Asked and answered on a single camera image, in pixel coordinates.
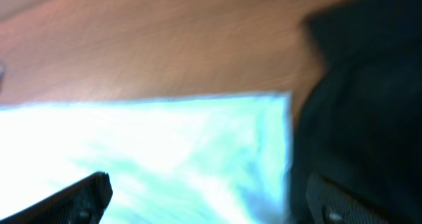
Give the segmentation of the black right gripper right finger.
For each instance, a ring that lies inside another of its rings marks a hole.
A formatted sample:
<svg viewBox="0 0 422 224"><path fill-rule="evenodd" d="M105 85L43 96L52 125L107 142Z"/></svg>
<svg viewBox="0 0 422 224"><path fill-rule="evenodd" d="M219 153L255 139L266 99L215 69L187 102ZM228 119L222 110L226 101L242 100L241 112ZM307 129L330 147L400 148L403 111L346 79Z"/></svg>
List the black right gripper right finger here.
<svg viewBox="0 0 422 224"><path fill-rule="evenodd" d="M306 187L310 213L318 224L388 224L387 218L362 203L337 184L312 174Z"/></svg>

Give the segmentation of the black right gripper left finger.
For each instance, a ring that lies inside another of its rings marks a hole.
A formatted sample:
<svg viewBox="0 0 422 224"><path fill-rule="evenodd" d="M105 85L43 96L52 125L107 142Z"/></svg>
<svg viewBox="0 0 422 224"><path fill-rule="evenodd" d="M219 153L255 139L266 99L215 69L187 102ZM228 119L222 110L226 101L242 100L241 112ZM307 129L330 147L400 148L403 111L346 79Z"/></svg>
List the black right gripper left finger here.
<svg viewBox="0 0 422 224"><path fill-rule="evenodd" d="M109 174L95 172L1 224L99 224L112 196Z"/></svg>

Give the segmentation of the light blue t-shirt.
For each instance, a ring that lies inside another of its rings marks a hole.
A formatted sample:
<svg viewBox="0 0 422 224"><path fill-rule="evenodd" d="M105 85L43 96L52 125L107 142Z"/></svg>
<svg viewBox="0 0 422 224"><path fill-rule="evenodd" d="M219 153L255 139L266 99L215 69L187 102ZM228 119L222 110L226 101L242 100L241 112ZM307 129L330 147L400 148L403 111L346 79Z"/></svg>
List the light blue t-shirt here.
<svg viewBox="0 0 422 224"><path fill-rule="evenodd" d="M289 93L1 107L1 217L96 172L103 223L286 223Z"/></svg>

